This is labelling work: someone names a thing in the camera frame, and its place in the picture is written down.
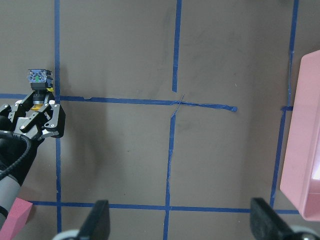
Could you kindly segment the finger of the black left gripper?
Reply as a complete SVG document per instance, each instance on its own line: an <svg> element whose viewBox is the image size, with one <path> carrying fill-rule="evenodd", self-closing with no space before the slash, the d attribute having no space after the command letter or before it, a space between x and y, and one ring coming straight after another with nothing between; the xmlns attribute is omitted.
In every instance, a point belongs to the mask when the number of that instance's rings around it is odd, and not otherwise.
<svg viewBox="0 0 320 240"><path fill-rule="evenodd" d="M28 126L27 119L25 119L27 112L33 107L33 91L28 94L20 102L10 106L9 104L3 104L0 107L0 130L1 131L21 131L26 133L32 126Z"/></svg>
<svg viewBox="0 0 320 240"><path fill-rule="evenodd" d="M22 122L22 134L29 139L62 138L66 114L52 93L31 93L22 100L26 112L32 111Z"/></svg>

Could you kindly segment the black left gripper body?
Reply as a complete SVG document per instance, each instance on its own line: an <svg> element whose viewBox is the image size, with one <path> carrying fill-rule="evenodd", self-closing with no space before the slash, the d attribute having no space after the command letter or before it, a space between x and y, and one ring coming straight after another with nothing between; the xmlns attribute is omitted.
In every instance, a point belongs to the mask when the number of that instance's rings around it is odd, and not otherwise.
<svg viewBox="0 0 320 240"><path fill-rule="evenodd" d="M37 126L31 128L28 133L23 133L19 126L16 126L9 119L9 112L0 114L0 130L8 131L9 134L24 135L30 139L30 148L27 151L27 143L22 139L4 138L0 136L0 159L1 160L34 160L37 155L39 145L44 141L40 136L40 129Z"/></svg>

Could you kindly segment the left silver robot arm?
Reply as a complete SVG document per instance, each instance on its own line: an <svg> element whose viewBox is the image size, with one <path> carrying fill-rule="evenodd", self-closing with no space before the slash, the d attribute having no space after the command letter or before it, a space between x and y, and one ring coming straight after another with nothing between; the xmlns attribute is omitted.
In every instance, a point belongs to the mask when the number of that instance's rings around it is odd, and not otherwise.
<svg viewBox="0 0 320 240"><path fill-rule="evenodd" d="M0 107L0 223L4 224L46 138L62 138L66 114L48 90Z"/></svg>

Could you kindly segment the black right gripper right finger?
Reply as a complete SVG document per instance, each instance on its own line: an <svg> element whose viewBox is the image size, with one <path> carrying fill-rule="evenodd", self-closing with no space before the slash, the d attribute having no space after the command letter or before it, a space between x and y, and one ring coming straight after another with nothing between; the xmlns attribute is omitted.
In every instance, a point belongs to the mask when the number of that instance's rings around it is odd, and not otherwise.
<svg viewBox="0 0 320 240"><path fill-rule="evenodd" d="M295 232L260 197L250 200L250 230L256 240L294 240Z"/></svg>

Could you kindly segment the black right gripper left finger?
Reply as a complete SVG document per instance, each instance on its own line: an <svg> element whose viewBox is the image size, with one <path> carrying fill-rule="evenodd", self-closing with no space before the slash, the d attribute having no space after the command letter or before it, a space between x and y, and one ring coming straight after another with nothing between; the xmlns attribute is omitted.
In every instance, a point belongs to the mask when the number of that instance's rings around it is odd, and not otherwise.
<svg viewBox="0 0 320 240"><path fill-rule="evenodd" d="M77 240L108 240L111 232L110 207L108 200L98 200L85 219Z"/></svg>

